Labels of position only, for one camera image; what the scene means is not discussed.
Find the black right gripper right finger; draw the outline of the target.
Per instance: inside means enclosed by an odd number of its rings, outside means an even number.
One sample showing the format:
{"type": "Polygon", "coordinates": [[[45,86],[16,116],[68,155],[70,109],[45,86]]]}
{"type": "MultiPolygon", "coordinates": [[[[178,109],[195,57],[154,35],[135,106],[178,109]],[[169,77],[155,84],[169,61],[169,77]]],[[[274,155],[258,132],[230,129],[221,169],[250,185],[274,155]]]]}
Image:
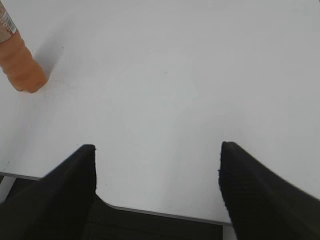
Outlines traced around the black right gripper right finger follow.
{"type": "Polygon", "coordinates": [[[318,240],[320,201],[224,141],[218,184],[239,240],[318,240]]]}

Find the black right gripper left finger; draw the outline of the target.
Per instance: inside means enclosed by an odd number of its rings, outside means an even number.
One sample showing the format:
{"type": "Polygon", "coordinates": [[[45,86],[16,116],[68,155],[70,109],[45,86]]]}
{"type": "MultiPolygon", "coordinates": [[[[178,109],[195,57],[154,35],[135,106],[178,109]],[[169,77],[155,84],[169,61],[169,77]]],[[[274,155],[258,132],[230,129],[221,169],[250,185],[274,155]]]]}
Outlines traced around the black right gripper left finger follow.
{"type": "Polygon", "coordinates": [[[0,205],[2,240],[80,240],[97,187],[96,148],[85,144],[0,205]]]}

